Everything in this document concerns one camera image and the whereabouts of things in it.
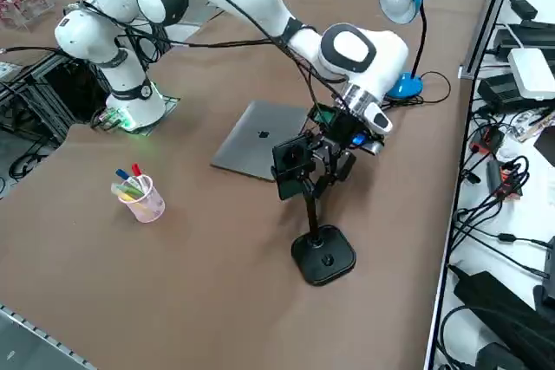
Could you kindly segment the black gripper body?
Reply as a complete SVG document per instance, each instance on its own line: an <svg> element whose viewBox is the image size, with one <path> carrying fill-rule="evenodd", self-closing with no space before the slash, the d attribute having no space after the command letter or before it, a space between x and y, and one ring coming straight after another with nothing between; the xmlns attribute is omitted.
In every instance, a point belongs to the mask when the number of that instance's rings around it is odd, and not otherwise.
<svg viewBox="0 0 555 370"><path fill-rule="evenodd" d="M354 149L363 143L363 124L340 107L316 104L308 113L320 129L321 141L331 145L333 153Z"/></svg>

